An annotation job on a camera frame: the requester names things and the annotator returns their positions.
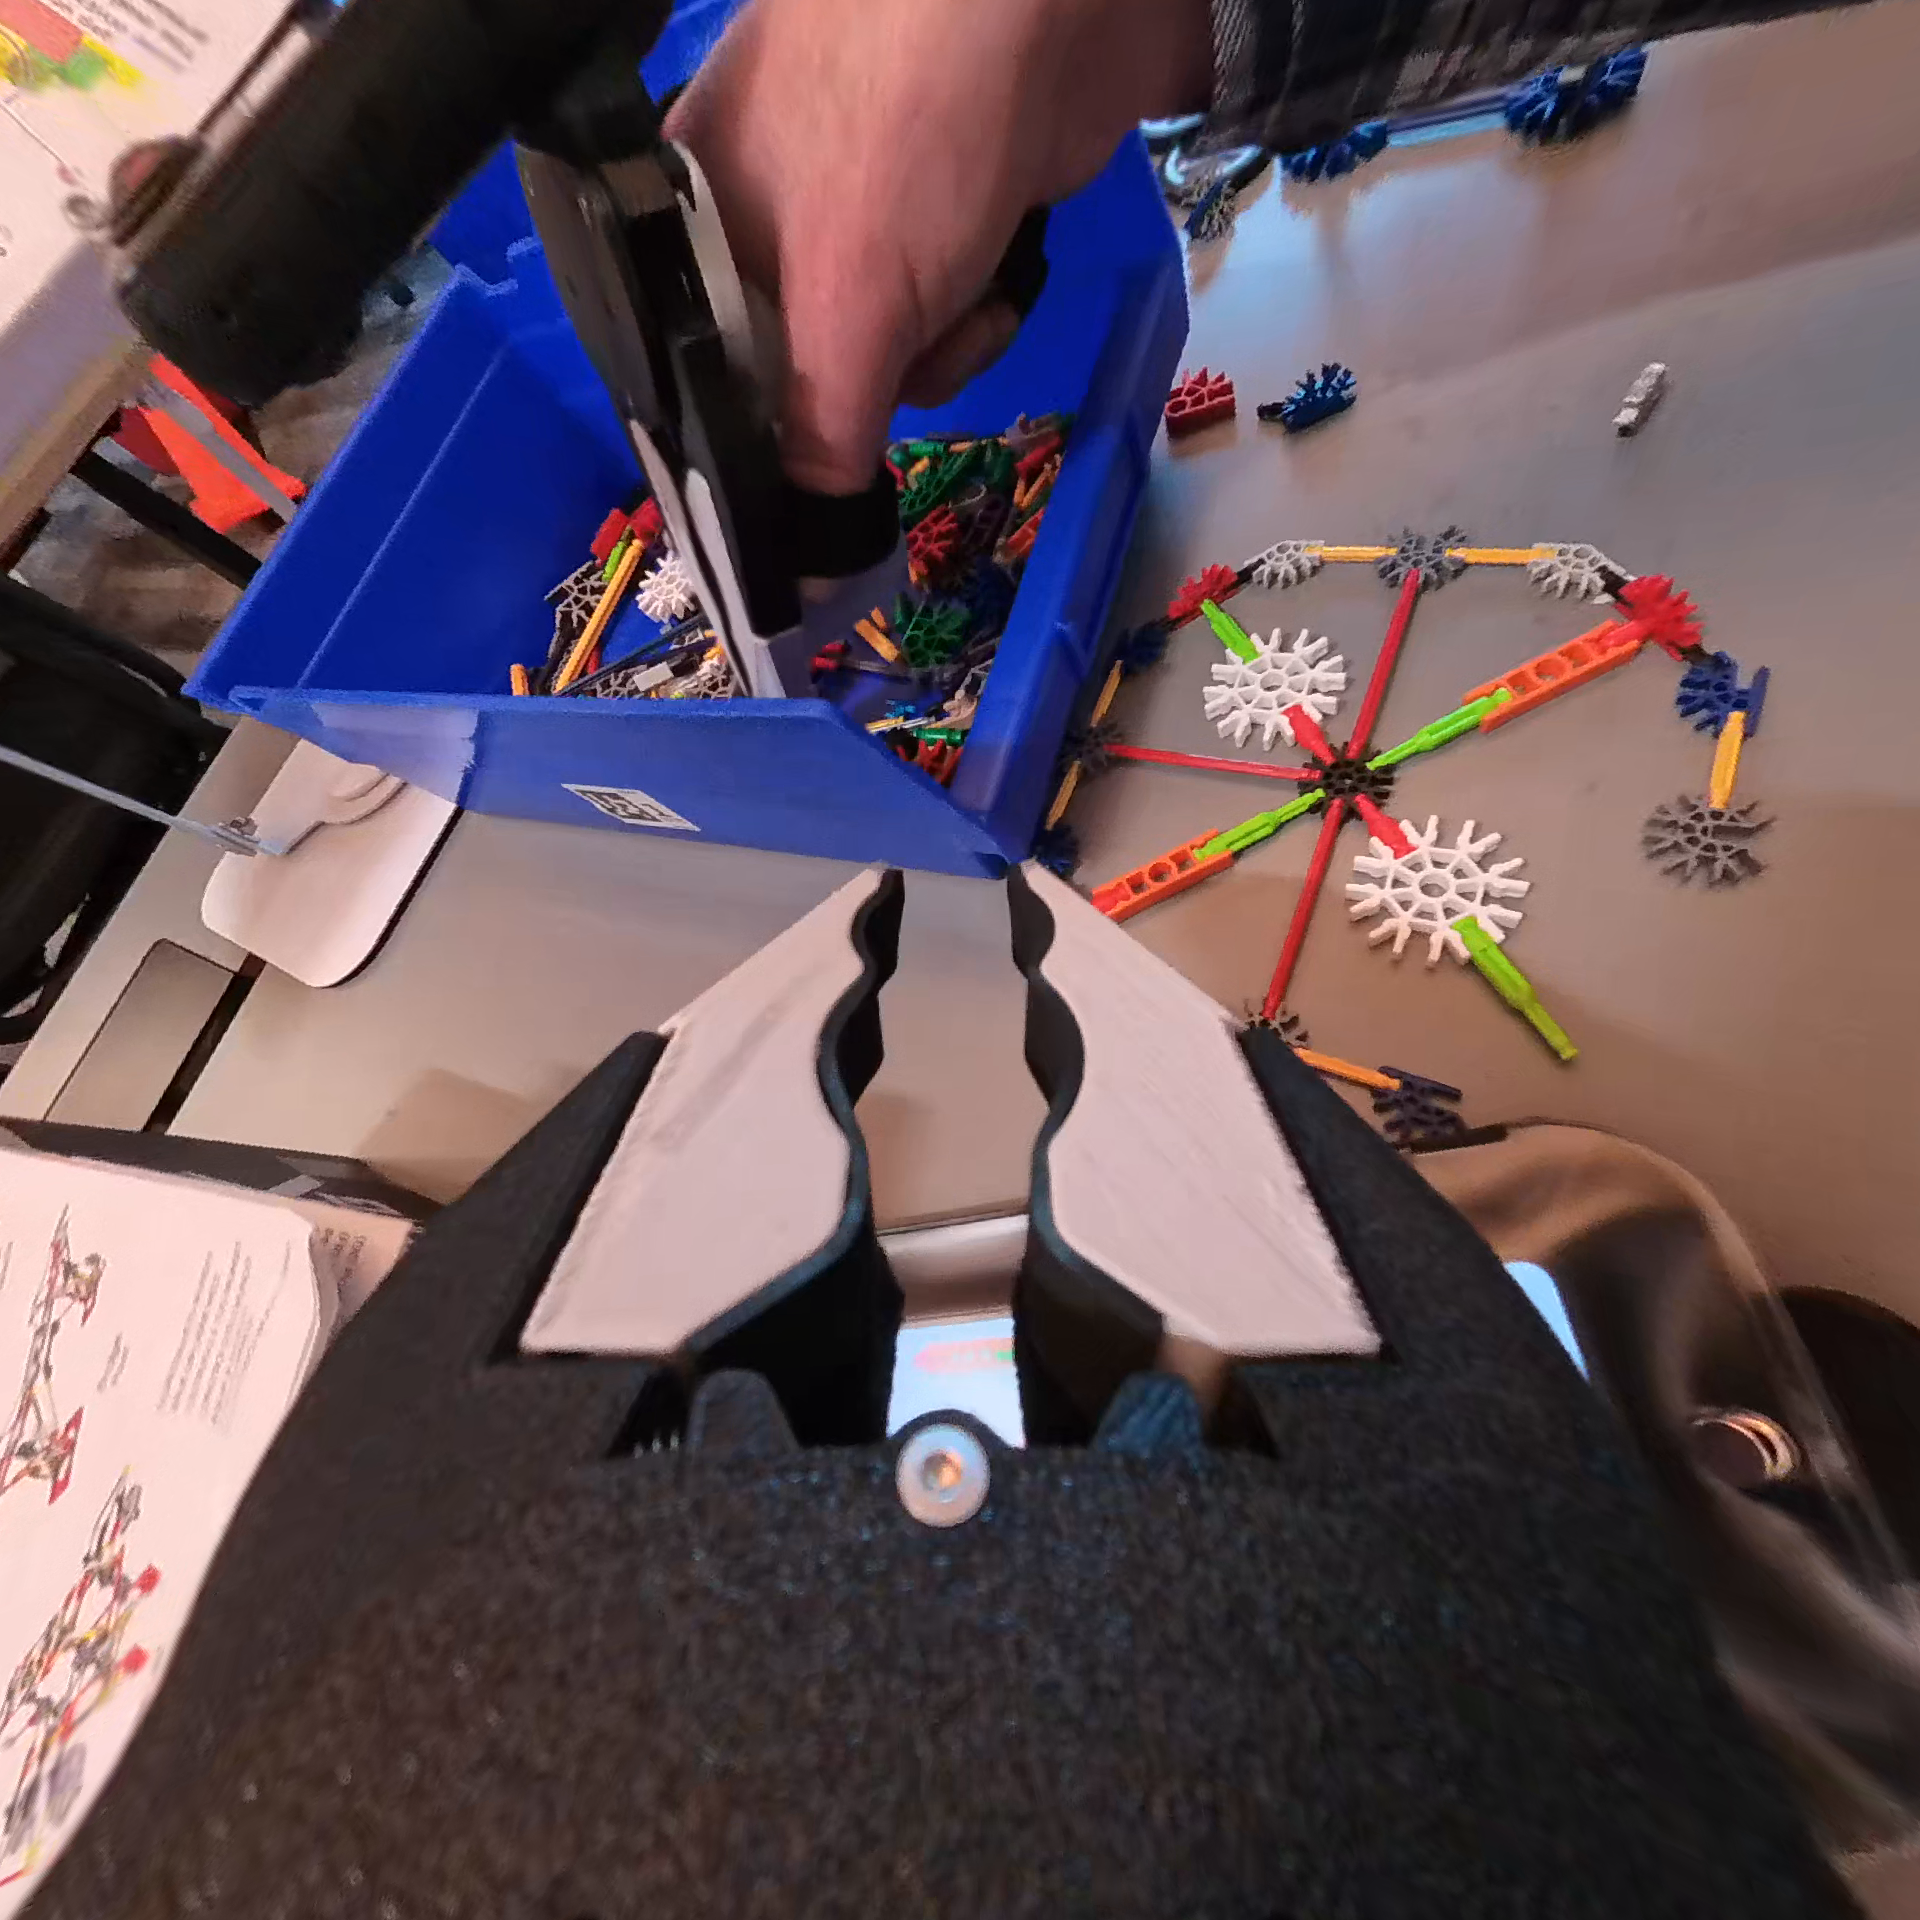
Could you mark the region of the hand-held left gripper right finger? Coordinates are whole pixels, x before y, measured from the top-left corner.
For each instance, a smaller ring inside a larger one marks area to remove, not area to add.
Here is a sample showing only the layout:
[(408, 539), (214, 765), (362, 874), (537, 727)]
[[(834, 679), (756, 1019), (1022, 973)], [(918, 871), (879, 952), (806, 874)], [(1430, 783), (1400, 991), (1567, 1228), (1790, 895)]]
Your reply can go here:
[(1006, 893), (1044, 1247), (1217, 1355), (1377, 1355), (1236, 1019), (1053, 871), (1028, 861)]

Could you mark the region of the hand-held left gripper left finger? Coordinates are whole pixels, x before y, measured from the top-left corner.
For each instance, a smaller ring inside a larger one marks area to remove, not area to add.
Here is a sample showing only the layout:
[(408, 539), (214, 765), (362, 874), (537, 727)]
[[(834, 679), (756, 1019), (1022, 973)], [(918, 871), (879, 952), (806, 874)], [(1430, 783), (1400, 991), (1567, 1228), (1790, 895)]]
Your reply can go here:
[(690, 1358), (873, 1232), (856, 1102), (902, 908), (858, 871), (663, 1023), (524, 1354)]

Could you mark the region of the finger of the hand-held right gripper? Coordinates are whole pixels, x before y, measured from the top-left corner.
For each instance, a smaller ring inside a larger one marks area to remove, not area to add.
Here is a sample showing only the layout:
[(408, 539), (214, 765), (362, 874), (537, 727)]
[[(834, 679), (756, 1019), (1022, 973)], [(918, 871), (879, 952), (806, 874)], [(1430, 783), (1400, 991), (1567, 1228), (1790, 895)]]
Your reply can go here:
[(685, 470), (680, 492), (690, 539), (698, 551), (706, 580), (703, 605), (721, 632), (736, 684), (753, 700), (778, 701), (784, 696), (784, 684), (776, 653), (773, 643), (751, 623), (712, 492), (696, 468)]
[(622, 422), (634, 447), (646, 493), (663, 519), (656, 560), (642, 566), (645, 579), (638, 579), (632, 598), (660, 629), (698, 614), (706, 630), (714, 638), (718, 589), (710, 588), (710, 568), (692, 533), (679, 470), (660, 452), (660, 445), (640, 420), (624, 415)]

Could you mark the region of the pile of colourful toy pieces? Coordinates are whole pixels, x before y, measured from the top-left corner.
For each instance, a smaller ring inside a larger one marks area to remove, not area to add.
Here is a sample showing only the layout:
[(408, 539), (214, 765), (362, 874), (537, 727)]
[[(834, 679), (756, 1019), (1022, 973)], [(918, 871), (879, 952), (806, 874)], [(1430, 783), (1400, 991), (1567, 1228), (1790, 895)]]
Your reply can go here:
[[(902, 507), (904, 571), (892, 598), (832, 614), (806, 650), (804, 693), (878, 694), (863, 720), (902, 763), (952, 780), (1010, 623), (1023, 566), (1058, 487), (1074, 415), (1020, 415), (996, 435), (954, 429), (887, 447)], [(516, 700), (690, 704), (750, 696), (648, 493), (599, 525), (545, 594), (550, 639), (511, 663)]]

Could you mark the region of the blue plastic bin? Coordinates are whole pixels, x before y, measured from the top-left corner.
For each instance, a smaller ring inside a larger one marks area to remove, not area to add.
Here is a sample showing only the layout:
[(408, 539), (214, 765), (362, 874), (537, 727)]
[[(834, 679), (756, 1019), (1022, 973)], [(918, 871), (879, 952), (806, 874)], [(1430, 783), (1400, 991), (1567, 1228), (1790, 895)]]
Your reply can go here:
[[(737, 3), (676, 3), (640, 61), (642, 83), (665, 111), (724, 34)], [(425, 242), (485, 283), (511, 277), (510, 251), (534, 235), (514, 147), (502, 140), (445, 205)]]
[(489, 818), (994, 877), (1026, 856), (1136, 528), (1188, 330), (1183, 254), (1138, 135), (1046, 220), (1046, 286), (957, 399), (897, 440), (1069, 418), (975, 720), (948, 781), (866, 730), (896, 694), (511, 693), (545, 594), (640, 468), (537, 242), (457, 270), (191, 679), (210, 706)]

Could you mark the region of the colourful toy wheel model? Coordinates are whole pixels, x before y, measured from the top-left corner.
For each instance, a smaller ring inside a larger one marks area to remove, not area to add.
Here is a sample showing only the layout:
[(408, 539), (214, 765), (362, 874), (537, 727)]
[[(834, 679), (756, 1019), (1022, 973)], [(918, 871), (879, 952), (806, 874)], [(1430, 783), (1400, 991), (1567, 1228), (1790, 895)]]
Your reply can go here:
[[(1238, 591), (1306, 586), (1330, 566), (1368, 566), (1394, 591), (1377, 655), (1343, 741), (1328, 734), (1328, 723), (1336, 720), (1336, 700), (1348, 688), (1343, 659), (1332, 651), (1330, 639), (1312, 630), (1256, 638), (1232, 612)], [(1422, 596), (1476, 568), (1518, 571), (1535, 591), (1597, 605), (1599, 621), (1470, 688), (1454, 709), (1402, 741), (1376, 742), (1384, 694), (1398, 671)], [(1162, 751), (1118, 741), (1108, 715), (1120, 686), (1161, 661), (1166, 639), (1194, 620), (1212, 629), (1221, 646), (1221, 661), (1212, 666), (1205, 688), (1205, 717), (1212, 730), (1234, 747), (1286, 747), (1294, 763)], [(1455, 1088), (1425, 1074), (1361, 1068), (1319, 1052), (1286, 1007), (1286, 988), (1335, 867), (1336, 836), (1351, 824), (1364, 832), (1364, 848), (1351, 867), (1345, 902), (1351, 918), (1367, 925), (1372, 943), (1394, 957), (1402, 957), (1409, 943), (1422, 943), (1430, 966), (1445, 957), (1464, 963), (1530, 1036), (1546, 1044), (1557, 1062), (1570, 1066), (1576, 1047), (1504, 952), (1520, 925), (1520, 901), (1528, 890), (1520, 876), (1520, 860), (1497, 854), (1497, 832), (1464, 823), (1445, 838), (1440, 823), (1420, 827), (1400, 818), (1391, 802), (1400, 768), (1409, 762), (1463, 738), (1508, 730), (1524, 715), (1617, 671), (1653, 646), (1677, 666), (1679, 679), (1688, 661), (1714, 653), (1705, 646), (1705, 623), (1688, 591), (1676, 588), (1668, 576), (1629, 571), (1593, 544), (1476, 544), (1457, 528), (1438, 535), (1406, 531), (1391, 544), (1276, 542), (1236, 566), (1205, 566), (1193, 573), (1161, 618), (1120, 643), (1085, 724), (1069, 736), (1062, 774), (1030, 853), (1056, 876), (1071, 876), (1078, 854), (1064, 827), (1068, 806), (1093, 773), (1118, 762), (1278, 781), (1285, 788), (1279, 805), (1230, 827), (1200, 832), (1170, 853), (1098, 882), (1093, 890), (1094, 908), (1111, 922), (1132, 922), (1230, 874), (1286, 827), (1314, 823), (1312, 854), (1286, 918), (1279, 957), (1247, 1023), (1285, 1040), (1326, 1079), (1364, 1091), (1386, 1141), (1398, 1150), (1464, 1144), (1471, 1132), (1457, 1111)]]

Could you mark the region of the grey toy connector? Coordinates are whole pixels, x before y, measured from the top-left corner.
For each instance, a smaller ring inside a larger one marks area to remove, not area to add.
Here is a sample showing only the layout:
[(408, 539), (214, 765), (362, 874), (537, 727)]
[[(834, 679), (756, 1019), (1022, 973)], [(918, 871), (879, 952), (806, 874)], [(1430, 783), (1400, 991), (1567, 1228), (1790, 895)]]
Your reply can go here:
[(1645, 816), (1639, 851), (1668, 879), (1725, 890), (1765, 874), (1758, 840), (1772, 827), (1774, 818), (1754, 802), (1716, 806), (1676, 798)]

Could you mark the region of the person's right forearm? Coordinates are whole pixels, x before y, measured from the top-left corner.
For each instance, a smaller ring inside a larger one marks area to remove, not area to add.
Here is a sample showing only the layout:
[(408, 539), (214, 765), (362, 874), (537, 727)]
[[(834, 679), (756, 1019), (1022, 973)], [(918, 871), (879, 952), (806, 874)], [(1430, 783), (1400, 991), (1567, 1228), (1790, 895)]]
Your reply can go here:
[(1383, 111), (1837, 3), (1214, 3), (1206, 125), (1294, 152)]

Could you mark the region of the person's right hand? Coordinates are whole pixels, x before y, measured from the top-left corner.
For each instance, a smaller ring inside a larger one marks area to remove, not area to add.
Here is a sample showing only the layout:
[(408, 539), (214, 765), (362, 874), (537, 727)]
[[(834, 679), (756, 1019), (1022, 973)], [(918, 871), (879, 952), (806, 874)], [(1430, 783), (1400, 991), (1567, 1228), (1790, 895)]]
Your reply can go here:
[(1205, 108), (1212, 78), (1205, 3), (736, 11), (665, 130), (778, 315), (791, 479), (861, 492), (896, 406), (948, 399), (1015, 339), (991, 283), (1023, 214), (1141, 120)]

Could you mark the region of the white instruction sheet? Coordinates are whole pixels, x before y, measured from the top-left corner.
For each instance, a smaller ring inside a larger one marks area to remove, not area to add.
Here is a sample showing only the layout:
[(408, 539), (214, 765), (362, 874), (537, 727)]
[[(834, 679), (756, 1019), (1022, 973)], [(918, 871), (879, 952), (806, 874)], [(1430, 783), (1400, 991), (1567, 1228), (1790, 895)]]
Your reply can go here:
[(124, 151), (193, 135), (284, 3), (1, 4), (1, 315), (89, 239)]

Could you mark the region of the orange traffic cone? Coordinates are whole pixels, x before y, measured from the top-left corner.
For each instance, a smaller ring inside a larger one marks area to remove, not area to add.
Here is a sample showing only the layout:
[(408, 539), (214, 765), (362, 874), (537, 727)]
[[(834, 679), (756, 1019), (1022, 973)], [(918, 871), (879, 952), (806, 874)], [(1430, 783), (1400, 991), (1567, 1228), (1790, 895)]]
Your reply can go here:
[(177, 478), (197, 520), (229, 536), (240, 525), (287, 520), (297, 512), (304, 479), (271, 463), (214, 396), (157, 352), (144, 355), (140, 373), (112, 440), (144, 468)]

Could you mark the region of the smartphone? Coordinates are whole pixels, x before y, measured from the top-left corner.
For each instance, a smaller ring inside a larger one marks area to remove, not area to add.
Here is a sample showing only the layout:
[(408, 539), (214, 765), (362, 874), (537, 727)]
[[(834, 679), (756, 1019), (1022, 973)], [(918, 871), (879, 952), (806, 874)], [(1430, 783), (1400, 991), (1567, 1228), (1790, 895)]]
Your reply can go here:
[(1254, 1190), (1230, 1368), (1254, 1448), (1094, 1415), (1174, 1308), (1120, 1202), (1036, 1197), (1015, 1309), (1026, 1435), (948, 1623), (876, 1627), (842, 1782), (861, 1912), (1840, 1916), (1853, 1839), (1912, 1834), (1914, 1635), (1695, 1419), (1808, 1454), (1708, 1197), (1562, 1126), (1409, 1163), (1292, 1123)]

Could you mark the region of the white plastic sheet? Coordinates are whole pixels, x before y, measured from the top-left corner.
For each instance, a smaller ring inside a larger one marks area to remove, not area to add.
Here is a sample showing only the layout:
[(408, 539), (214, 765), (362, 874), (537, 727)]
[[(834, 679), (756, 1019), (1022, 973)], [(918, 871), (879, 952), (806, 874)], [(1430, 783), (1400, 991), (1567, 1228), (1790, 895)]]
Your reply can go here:
[(383, 947), (458, 808), (374, 765), (297, 742), (223, 853), (200, 924), (308, 989), (333, 989)]

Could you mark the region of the white instruction booklet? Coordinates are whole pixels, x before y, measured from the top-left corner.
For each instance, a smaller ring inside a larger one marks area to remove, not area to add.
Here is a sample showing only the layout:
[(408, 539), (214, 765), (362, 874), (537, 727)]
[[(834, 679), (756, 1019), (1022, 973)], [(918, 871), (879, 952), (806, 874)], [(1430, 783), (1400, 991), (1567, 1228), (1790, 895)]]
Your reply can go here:
[(1, 1162), (1, 1912), (110, 1782), (337, 1314), (298, 1202)]

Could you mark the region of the toy frame model with wheels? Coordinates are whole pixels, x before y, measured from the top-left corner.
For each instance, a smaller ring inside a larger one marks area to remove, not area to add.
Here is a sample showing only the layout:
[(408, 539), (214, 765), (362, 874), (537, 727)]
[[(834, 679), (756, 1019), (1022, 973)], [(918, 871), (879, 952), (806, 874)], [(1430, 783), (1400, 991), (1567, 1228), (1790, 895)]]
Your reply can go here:
[(1212, 247), (1232, 235), (1241, 205), (1265, 175), (1285, 184), (1322, 184), (1391, 148), (1488, 130), (1502, 130), (1524, 148), (1570, 144), (1617, 118), (1639, 98), (1645, 61), (1642, 44), (1625, 46), (1449, 103), (1368, 118), (1292, 151), (1256, 142), (1230, 144), (1206, 133), (1200, 115), (1149, 118), (1141, 133), (1177, 231), (1190, 247)]

